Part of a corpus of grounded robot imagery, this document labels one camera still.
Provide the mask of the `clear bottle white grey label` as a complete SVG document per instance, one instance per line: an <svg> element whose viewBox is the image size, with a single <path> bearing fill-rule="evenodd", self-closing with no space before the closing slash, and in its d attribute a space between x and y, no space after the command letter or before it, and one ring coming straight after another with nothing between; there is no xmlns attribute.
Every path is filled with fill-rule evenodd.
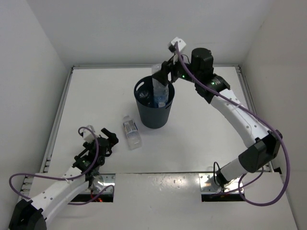
<svg viewBox="0 0 307 230"><path fill-rule="evenodd" d="M125 131L128 146L131 150L142 146L142 139L133 118L129 115L123 117L123 128Z"/></svg>

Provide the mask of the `blue label bottle white cap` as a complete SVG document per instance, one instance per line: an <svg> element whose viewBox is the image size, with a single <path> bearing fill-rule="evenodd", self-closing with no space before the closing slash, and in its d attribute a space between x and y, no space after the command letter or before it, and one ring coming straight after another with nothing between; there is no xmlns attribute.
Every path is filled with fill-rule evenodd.
<svg viewBox="0 0 307 230"><path fill-rule="evenodd" d="M136 99L140 104L146 107L153 106L153 95L149 90L136 91Z"/></svg>

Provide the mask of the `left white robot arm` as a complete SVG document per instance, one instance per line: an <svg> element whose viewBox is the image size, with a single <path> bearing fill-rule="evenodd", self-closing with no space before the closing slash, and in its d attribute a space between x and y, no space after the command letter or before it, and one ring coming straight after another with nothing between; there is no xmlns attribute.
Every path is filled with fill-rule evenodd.
<svg viewBox="0 0 307 230"><path fill-rule="evenodd" d="M102 177L99 168L119 140L106 128L101 132L104 137L97 135L92 126L78 129L84 140L83 151L74 157L74 163L61 177L46 177L54 181L50 187L32 198L22 195L14 208L10 230L46 230L67 205L86 205L102 194L107 199L113 198L115 185Z"/></svg>

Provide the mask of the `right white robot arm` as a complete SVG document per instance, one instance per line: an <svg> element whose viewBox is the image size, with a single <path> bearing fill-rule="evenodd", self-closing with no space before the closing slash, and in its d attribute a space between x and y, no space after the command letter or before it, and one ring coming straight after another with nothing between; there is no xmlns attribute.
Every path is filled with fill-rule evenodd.
<svg viewBox="0 0 307 230"><path fill-rule="evenodd" d="M196 92L225 117L247 148L235 160L218 169L213 176L217 185L223 187L246 173L254 173L275 159L282 135L240 104L229 83L214 73L211 51L206 48L194 49L189 63L185 63L174 48L171 51L174 55L152 71L152 78L163 86L177 79L193 82Z"/></svg>

